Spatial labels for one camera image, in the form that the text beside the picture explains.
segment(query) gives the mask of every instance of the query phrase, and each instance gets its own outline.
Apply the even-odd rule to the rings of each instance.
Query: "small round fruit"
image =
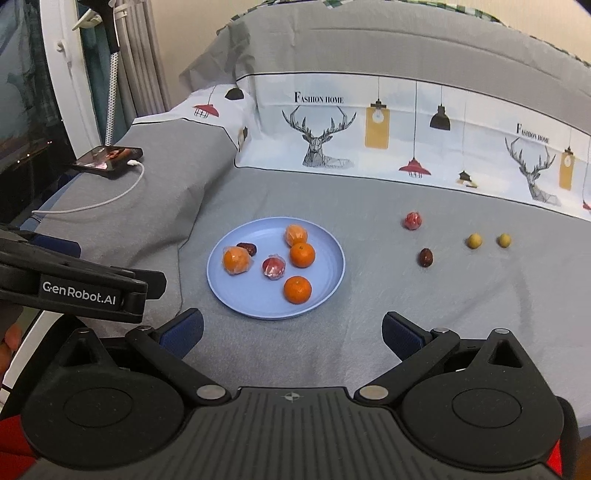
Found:
[[[285,274],[285,260],[279,255],[271,255],[262,263],[262,272],[270,280],[279,280]]]
[[[418,263],[424,268],[433,265],[433,252],[428,248],[423,248],[418,255]]]
[[[312,295],[312,285],[304,277],[291,277],[283,285],[283,295],[290,303],[306,303]]]
[[[466,245],[475,250],[482,245],[482,237],[478,233],[473,233],[466,240]]]
[[[310,244],[295,244],[290,249],[290,260],[298,268],[307,268],[316,259],[314,247]]]
[[[300,225],[290,225],[285,229],[285,241],[290,247],[295,244],[305,244],[308,241],[308,232]]]
[[[499,238],[496,239],[499,247],[507,248],[511,245],[511,236],[508,233],[503,233]]]
[[[409,230],[416,230],[423,224],[421,214],[418,212],[410,212],[404,219],[404,226]]]
[[[223,267],[230,275],[238,275],[251,267],[251,256],[242,247],[228,247],[223,254]]]
[[[246,244],[244,242],[240,242],[239,244],[236,245],[237,247],[242,247],[245,248],[246,251],[248,251],[248,254],[251,257],[254,257],[256,255],[256,245],[255,244]]]

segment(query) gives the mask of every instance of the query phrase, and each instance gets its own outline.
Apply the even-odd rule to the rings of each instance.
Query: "genrobot.ai logo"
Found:
[[[63,278],[42,275],[39,297],[90,308],[118,310],[121,292],[114,288],[88,285]]]

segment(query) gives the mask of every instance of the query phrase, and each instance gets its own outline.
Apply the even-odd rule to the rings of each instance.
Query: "gray fabric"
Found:
[[[293,70],[391,74],[465,87],[591,132],[585,115],[590,74],[582,64],[501,25],[398,2],[259,9],[224,29],[184,79],[197,89]],[[416,185],[229,169],[235,147],[224,131],[186,121],[132,127],[121,144],[144,149],[145,182],[113,205],[46,219],[38,231],[79,241],[90,260],[165,272],[167,292],[148,305],[146,321],[158,326],[171,318],[181,293],[184,309],[200,308],[206,330],[187,362],[201,372],[232,389],[344,384],[354,390],[398,362],[380,330],[384,313],[394,309],[425,329],[443,325],[467,338],[484,338],[497,326],[512,329],[554,392],[573,403],[580,424],[591,424],[591,325],[583,318],[587,222]],[[54,208],[110,198],[135,175],[118,181],[82,175]],[[424,224],[405,231],[401,218],[415,209]],[[217,240],[269,215],[323,225],[347,256],[334,297],[298,319],[246,319],[207,286],[206,260]],[[180,250],[179,283],[178,248],[195,218]],[[477,251],[463,245],[473,231],[485,239]],[[503,231],[514,237],[506,251],[494,243]],[[415,262],[423,247],[435,256],[427,270]],[[99,333],[125,330],[92,326],[97,323]]]
[[[523,105],[591,133],[591,70],[503,25],[440,8],[356,0],[258,8],[181,75],[191,91],[246,75],[370,73],[441,83]]]
[[[118,144],[144,150],[145,175],[137,187],[104,207],[47,215],[36,231],[78,242],[85,260],[164,272],[166,292],[147,303],[144,316],[158,326],[180,308],[178,249],[189,237],[206,187],[232,165],[236,147],[224,129],[185,120],[134,125]],[[81,174],[52,210],[113,198],[129,188],[138,173],[133,168],[117,180]],[[107,322],[92,326],[109,335],[130,328]]]
[[[401,220],[415,209],[424,223],[406,231]],[[318,309],[293,320],[252,320],[214,297],[207,258],[231,229],[276,215],[327,228],[343,246],[347,270]],[[476,251],[463,243],[472,232],[484,238]],[[514,241],[507,250],[495,243],[503,232]],[[506,200],[234,168],[208,192],[180,251],[183,309],[198,307],[205,319],[203,339],[186,361],[231,389],[345,385],[354,391],[398,363],[381,338],[389,310],[427,330],[446,326],[464,338],[486,338],[493,328],[506,327],[585,426],[591,424],[590,241],[588,222]],[[434,255],[428,269],[416,262],[424,247]]]

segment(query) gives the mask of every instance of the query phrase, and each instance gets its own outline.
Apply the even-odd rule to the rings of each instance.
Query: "black lamp illustration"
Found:
[[[464,103],[464,125],[462,128],[462,171],[460,172],[460,178],[456,180],[456,183],[470,187],[471,189],[477,189],[478,185],[472,181],[470,175],[466,172],[466,157],[464,156],[464,140],[466,138],[466,103]]]
[[[452,126],[449,122],[449,117],[445,113],[445,107],[443,106],[443,85],[441,85],[441,100],[437,107],[437,113],[431,118],[429,124],[431,128],[437,128],[438,130],[451,130]]]

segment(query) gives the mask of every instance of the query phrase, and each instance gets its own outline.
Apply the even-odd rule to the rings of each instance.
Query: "orange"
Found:
[[[291,277],[283,285],[283,295],[287,301],[299,305],[307,302],[312,295],[312,285],[304,277]]]
[[[300,225],[290,225],[285,229],[285,241],[290,247],[295,244],[305,244],[308,241],[308,232]]]
[[[306,268],[314,263],[316,252],[310,244],[295,244],[290,249],[290,260],[296,267]]]
[[[230,275],[238,275],[251,267],[251,256],[242,247],[228,247],[223,254],[223,267]]]

